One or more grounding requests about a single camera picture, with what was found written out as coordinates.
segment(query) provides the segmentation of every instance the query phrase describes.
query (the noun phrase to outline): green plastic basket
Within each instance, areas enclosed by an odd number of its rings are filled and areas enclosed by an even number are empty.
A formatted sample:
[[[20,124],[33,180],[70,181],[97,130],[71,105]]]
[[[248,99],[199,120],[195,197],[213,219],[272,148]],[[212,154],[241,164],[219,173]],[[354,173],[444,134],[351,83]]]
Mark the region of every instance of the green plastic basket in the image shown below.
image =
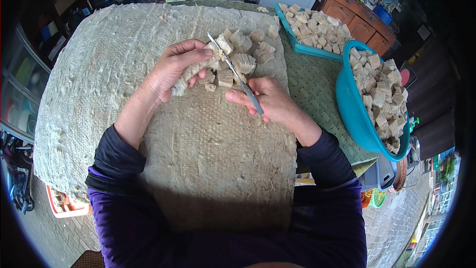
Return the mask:
[[[378,189],[374,188],[372,190],[372,197],[370,198],[369,206],[373,208],[379,208],[385,201],[385,197],[387,196],[387,191],[379,192]]]

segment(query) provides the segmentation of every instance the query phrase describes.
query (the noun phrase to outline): hand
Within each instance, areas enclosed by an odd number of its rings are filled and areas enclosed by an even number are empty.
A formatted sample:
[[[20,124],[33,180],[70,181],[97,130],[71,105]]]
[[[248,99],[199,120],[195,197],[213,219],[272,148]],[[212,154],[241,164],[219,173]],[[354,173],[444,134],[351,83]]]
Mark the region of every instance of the hand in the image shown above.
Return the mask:
[[[264,111],[263,120],[265,122],[271,120],[286,125],[300,112],[299,107],[292,101],[278,80],[270,77],[254,78],[248,80],[247,84]],[[246,93],[241,90],[230,89],[225,96],[229,101],[245,105],[252,115],[258,112]]]
[[[289,97],[278,80],[265,77],[248,80],[248,86],[263,109],[265,122],[279,122],[289,128],[304,147],[314,145],[322,136],[322,129]],[[258,111],[245,92],[230,89],[225,94],[229,101],[245,105],[254,115]]]
[[[171,94],[170,88],[179,79],[184,68],[192,63],[211,58],[213,51],[204,49],[205,46],[205,43],[194,38],[170,45],[158,59],[143,84],[151,87],[160,102],[168,101]],[[193,76],[188,86],[193,87],[199,77],[205,77],[205,69]]]

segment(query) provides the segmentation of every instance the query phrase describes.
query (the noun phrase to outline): paved ground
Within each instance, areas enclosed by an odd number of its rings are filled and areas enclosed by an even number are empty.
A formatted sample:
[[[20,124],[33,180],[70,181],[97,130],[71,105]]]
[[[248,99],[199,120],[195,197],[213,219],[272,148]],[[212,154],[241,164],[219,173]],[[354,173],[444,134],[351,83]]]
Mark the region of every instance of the paved ground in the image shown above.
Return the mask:
[[[416,169],[405,186],[417,182]],[[391,267],[403,251],[418,222],[429,191],[429,174],[420,178],[418,186],[397,194],[387,192],[382,207],[364,209],[369,268]],[[51,213],[45,184],[32,181],[35,209],[19,215],[28,236],[52,268],[70,267],[85,250],[98,251],[99,243],[93,216],[58,219]]]
[[[404,186],[415,184],[420,176],[415,168]],[[367,235],[367,267],[391,267],[410,240],[429,193],[429,176],[422,175],[418,185],[402,189],[399,193],[387,192],[380,208],[371,206],[363,210]]]
[[[52,268],[71,267],[85,250],[99,251],[93,216],[56,218],[47,200],[45,184],[34,177],[35,209],[17,212],[33,245]]]

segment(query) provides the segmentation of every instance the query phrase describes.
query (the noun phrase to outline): cabinet drawer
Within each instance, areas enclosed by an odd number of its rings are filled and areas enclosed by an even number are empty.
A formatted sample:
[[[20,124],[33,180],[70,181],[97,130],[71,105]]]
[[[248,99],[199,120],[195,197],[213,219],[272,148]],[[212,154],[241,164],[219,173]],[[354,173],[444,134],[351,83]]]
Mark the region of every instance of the cabinet drawer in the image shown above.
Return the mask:
[[[340,19],[342,24],[347,24],[349,26],[350,21],[354,18],[355,13],[343,6],[342,4],[336,2],[335,0],[327,0],[322,11],[326,15],[330,15],[333,18]]]
[[[349,30],[353,38],[364,44],[375,33],[375,29],[357,15],[352,19],[352,21],[350,21]]]
[[[380,33],[385,39],[389,42],[393,42],[395,40],[395,35],[392,33],[390,28],[385,25],[376,15],[374,15],[370,10],[368,10],[365,6],[363,6],[357,0],[335,0],[336,2],[342,4],[353,13],[357,14],[360,18],[362,18],[365,22],[370,24],[373,28],[375,28],[378,33]]]
[[[382,56],[390,48],[391,44],[388,40],[376,32],[368,40],[367,45],[371,47],[379,56]]]

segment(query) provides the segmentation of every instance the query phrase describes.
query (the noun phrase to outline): right hand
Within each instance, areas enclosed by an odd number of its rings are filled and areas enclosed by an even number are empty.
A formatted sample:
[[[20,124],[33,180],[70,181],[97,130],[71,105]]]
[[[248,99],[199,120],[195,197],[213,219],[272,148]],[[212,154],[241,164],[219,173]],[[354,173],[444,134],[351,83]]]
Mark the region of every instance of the right hand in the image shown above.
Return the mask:
[[[271,120],[287,125],[301,113],[278,80],[270,77],[253,78],[247,84],[263,109],[265,122]],[[244,91],[230,89],[225,96],[231,102],[245,105],[252,115],[258,112]]]

